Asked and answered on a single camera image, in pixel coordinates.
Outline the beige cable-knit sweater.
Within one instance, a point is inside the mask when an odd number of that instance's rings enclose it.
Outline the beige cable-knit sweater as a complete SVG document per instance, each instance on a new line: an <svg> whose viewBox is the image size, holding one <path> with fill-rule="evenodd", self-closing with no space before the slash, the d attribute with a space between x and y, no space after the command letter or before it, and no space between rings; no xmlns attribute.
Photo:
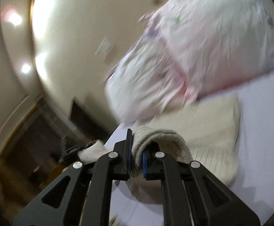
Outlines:
<svg viewBox="0 0 274 226"><path fill-rule="evenodd" d="M188 164L198 161L222 183L229 185L237 175L235 145L239 134L241 108L234 95L200 101L155 116L132 127L131 177L142 174L142 153L150 142L161 151Z"/></svg>

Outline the lavender bed sheet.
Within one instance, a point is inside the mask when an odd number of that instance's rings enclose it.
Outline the lavender bed sheet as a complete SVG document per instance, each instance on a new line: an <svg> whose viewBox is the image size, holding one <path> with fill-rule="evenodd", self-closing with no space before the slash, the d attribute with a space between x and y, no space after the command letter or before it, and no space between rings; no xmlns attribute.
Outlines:
<svg viewBox="0 0 274 226"><path fill-rule="evenodd" d="M259 217L274 225L274 72L210 96L238 97L242 116L234 192ZM161 192L152 181L115 182L110 216L119 225L163 225Z"/></svg>

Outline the left pink floral pillow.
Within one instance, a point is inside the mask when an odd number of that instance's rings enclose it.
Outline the left pink floral pillow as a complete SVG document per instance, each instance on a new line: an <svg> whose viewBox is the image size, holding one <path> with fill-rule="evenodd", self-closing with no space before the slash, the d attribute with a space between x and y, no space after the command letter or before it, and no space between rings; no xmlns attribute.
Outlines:
<svg viewBox="0 0 274 226"><path fill-rule="evenodd" d="M198 90L161 40L141 36L110 71L105 96L118 123L131 124L184 107Z"/></svg>

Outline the pink floral pillow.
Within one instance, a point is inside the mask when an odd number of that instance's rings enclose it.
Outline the pink floral pillow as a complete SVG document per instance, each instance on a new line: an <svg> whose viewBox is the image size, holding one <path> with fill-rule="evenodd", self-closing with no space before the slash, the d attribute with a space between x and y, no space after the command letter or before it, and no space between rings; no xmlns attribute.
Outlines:
<svg viewBox="0 0 274 226"><path fill-rule="evenodd" d="M168 0L144 16L190 96L204 96L274 70L274 22L259 0Z"/></svg>
<svg viewBox="0 0 274 226"><path fill-rule="evenodd" d="M161 40L141 36L110 71L105 96L118 123L131 124L184 107L198 90Z"/></svg>

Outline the right pink floral pillow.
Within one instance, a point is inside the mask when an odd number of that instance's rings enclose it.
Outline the right pink floral pillow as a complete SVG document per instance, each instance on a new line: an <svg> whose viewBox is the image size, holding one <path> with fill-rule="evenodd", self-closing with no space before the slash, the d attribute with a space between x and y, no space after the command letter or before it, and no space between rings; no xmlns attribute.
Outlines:
<svg viewBox="0 0 274 226"><path fill-rule="evenodd" d="M259 0L168 0L144 16L190 96L204 96L274 70L274 22Z"/></svg>

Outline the white wall switch plate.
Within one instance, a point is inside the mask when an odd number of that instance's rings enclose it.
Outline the white wall switch plate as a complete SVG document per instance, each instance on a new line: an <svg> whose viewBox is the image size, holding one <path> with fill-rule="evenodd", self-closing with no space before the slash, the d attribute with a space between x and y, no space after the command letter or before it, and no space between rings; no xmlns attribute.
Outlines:
<svg viewBox="0 0 274 226"><path fill-rule="evenodd" d="M104 37L97 50L95 51L95 55L103 55L106 57L112 49L113 44L107 37Z"/></svg>

